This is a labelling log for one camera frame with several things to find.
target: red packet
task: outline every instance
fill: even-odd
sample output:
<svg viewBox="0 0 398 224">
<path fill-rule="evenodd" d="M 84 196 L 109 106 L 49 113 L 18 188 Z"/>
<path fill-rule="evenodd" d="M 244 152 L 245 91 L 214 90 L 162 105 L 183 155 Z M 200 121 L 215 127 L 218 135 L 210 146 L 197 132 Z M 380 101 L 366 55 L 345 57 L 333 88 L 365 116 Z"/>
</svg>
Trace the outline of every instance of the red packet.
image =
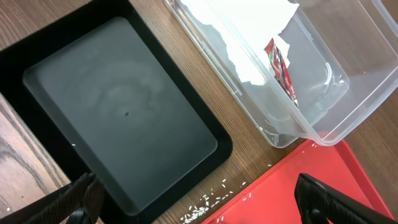
<svg viewBox="0 0 398 224">
<path fill-rule="evenodd" d="M 275 45 L 274 39 L 271 39 L 265 48 L 265 51 L 267 52 L 272 69 L 275 71 L 275 79 L 279 82 L 280 86 L 285 90 L 290 99 L 292 99 L 294 104 L 299 107 L 296 94 L 293 89 L 292 79 L 290 78 L 283 56 Z"/>
</svg>

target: transparent plastic box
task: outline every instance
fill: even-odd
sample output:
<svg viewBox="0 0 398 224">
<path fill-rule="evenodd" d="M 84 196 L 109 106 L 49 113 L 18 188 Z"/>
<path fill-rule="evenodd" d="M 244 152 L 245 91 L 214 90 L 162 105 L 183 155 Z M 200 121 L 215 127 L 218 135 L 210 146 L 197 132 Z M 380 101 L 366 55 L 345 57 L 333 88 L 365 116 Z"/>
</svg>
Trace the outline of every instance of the transparent plastic box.
<svg viewBox="0 0 398 224">
<path fill-rule="evenodd" d="M 398 87 L 397 21 L 384 7 L 384 0 L 295 1 L 299 7 L 279 37 L 290 45 L 288 70 L 299 107 L 218 1 L 197 0 L 202 10 L 197 18 L 197 7 L 184 4 L 184 0 L 165 0 L 275 147 L 285 147 L 298 137 L 334 145 Z M 203 23 L 203 17 L 211 24 Z M 248 20 L 247 25 L 266 29 L 270 22 Z M 239 51 L 242 61 L 247 62 L 244 69 L 230 59 L 232 50 Z M 242 81 L 242 70 L 248 75 L 260 74 L 262 82 Z"/>
</svg>

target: red tray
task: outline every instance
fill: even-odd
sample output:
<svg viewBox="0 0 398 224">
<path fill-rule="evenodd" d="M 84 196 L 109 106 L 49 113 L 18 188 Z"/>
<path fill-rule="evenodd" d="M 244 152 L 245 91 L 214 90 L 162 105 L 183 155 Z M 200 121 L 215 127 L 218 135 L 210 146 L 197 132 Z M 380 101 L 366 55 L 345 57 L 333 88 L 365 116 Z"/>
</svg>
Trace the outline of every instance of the red tray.
<svg viewBox="0 0 398 224">
<path fill-rule="evenodd" d="M 326 147 L 308 140 L 203 223 L 301 223 L 294 198 L 299 173 L 308 173 L 394 219 L 345 141 Z"/>
</svg>

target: snack packet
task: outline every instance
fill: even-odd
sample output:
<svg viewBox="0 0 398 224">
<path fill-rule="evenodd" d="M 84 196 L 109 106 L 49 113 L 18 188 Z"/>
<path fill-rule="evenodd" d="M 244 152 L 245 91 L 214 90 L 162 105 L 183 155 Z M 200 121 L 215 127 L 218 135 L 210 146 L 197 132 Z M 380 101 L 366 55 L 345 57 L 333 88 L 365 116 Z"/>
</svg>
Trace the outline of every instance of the snack packet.
<svg viewBox="0 0 398 224">
<path fill-rule="evenodd" d="M 277 48 L 274 39 L 271 39 L 264 50 L 267 52 L 269 62 L 271 63 L 271 67 L 275 72 L 275 79 L 285 90 L 289 98 L 292 99 L 294 104 L 299 107 L 296 94 L 293 89 L 292 79 L 290 78 L 289 71 L 287 70 L 283 56 L 280 50 Z"/>
</svg>

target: wooden table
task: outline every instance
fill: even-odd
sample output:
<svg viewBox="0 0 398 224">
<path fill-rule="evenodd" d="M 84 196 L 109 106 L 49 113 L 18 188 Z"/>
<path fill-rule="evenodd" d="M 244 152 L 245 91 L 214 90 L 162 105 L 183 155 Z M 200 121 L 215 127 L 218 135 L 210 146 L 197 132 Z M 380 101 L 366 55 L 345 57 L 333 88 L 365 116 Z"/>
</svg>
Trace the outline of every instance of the wooden table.
<svg viewBox="0 0 398 224">
<path fill-rule="evenodd" d="M 84 5 L 88 0 L 31 0 L 0 2 L 0 49 L 39 30 Z M 275 149 L 229 94 L 216 73 L 184 33 L 161 0 L 131 0 L 132 4 L 175 60 L 182 72 L 230 133 L 234 150 L 230 159 L 166 211 L 157 223 L 177 223 L 191 205 L 202 206 L 203 195 L 230 197 L 214 206 L 198 221 L 236 195 L 243 182 L 250 184 L 297 147 Z M 346 140 L 353 148 L 387 205 L 398 217 L 398 92 Z M 65 174 L 0 95 L 0 218 L 69 183 Z"/>
</svg>

